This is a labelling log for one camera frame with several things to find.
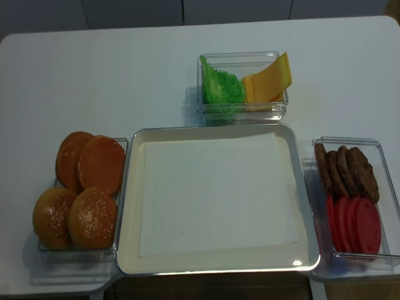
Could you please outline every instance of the clear plastic container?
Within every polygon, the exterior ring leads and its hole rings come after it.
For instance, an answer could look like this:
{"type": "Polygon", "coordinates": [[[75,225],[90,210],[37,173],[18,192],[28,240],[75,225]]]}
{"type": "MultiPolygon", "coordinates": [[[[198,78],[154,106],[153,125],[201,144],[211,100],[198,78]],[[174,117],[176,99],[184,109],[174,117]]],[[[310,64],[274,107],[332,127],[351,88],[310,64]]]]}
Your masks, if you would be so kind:
{"type": "Polygon", "coordinates": [[[345,145],[348,149],[358,147],[373,167],[380,194],[380,199],[376,204],[381,219],[379,253],[370,255],[339,252],[333,246],[326,211],[326,195],[319,178],[315,156],[307,162],[304,174],[322,258],[328,264],[345,264],[358,269],[390,270],[400,264],[400,208],[381,145],[374,139],[349,139],[345,137],[321,137],[315,139],[312,145],[314,146],[315,143],[322,143],[327,152],[337,151],[342,145],[345,145]]]}
{"type": "MultiPolygon", "coordinates": [[[[125,178],[128,171],[128,140],[126,138],[115,139],[124,148],[126,157],[124,165],[124,175],[122,177],[122,186],[119,192],[113,196],[118,205],[118,215],[116,221],[116,231],[114,234],[114,241],[112,246],[108,249],[68,249],[68,250],[53,250],[43,246],[40,242],[37,245],[37,258],[41,263],[108,263],[116,257],[117,241],[121,225],[123,204],[124,204],[124,191],[125,191],[125,178]]],[[[54,187],[62,186],[56,179],[54,187]]]]}
{"type": "MultiPolygon", "coordinates": [[[[239,80],[244,76],[266,69],[278,57],[278,52],[248,52],[204,54],[207,62],[215,69],[235,74],[239,80]]],[[[207,125],[246,124],[277,122],[286,114],[288,94],[283,93],[280,102],[260,102],[254,104],[206,104],[203,101],[203,67],[197,60],[197,111],[207,125]]]]}

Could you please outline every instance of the yellow cheese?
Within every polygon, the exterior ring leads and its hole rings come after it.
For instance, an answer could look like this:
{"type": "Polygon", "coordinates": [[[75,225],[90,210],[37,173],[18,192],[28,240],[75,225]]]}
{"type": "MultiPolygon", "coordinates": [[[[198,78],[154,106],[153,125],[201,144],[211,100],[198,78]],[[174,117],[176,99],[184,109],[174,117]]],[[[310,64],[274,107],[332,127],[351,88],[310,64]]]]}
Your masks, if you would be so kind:
{"type": "Polygon", "coordinates": [[[242,81],[246,89],[246,103],[282,101],[284,90],[292,84],[288,54],[285,52],[265,70],[246,76],[242,81]]]}

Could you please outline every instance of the tomato slice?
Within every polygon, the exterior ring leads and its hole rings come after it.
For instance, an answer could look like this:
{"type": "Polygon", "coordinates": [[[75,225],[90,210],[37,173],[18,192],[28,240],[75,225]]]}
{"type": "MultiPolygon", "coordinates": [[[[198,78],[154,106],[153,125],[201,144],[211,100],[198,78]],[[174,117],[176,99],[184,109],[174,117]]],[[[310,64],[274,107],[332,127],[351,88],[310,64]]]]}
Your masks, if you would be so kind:
{"type": "Polygon", "coordinates": [[[349,240],[350,249],[352,252],[359,252],[360,250],[357,247],[356,243],[356,231],[354,228],[354,215],[355,211],[360,204],[361,197],[355,197],[350,201],[349,207],[347,209],[347,222],[346,222],[346,231],[347,237],[349,240]]]}
{"type": "Polygon", "coordinates": [[[378,210],[370,199],[360,200],[353,224],[359,252],[377,254],[381,247],[381,222],[378,210]]]}
{"type": "Polygon", "coordinates": [[[326,198],[326,212],[327,212],[327,221],[329,224],[329,230],[331,232],[332,243],[335,247],[336,251],[341,252],[342,248],[339,243],[338,233],[335,228],[335,217],[334,217],[334,204],[332,195],[328,195],[326,198]]]}
{"type": "Polygon", "coordinates": [[[349,199],[342,197],[335,204],[335,228],[339,243],[343,252],[351,252],[348,231],[346,230],[347,211],[349,207],[349,199]]]}

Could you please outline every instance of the white paper sheet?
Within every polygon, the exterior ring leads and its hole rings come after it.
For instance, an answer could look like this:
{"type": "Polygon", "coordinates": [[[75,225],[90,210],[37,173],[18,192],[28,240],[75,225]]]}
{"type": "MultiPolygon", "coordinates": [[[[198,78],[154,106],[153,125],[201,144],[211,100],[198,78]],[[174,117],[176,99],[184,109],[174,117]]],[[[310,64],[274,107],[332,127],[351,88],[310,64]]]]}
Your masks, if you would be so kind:
{"type": "Polygon", "coordinates": [[[295,243],[274,134],[145,144],[140,256],[295,243]]]}

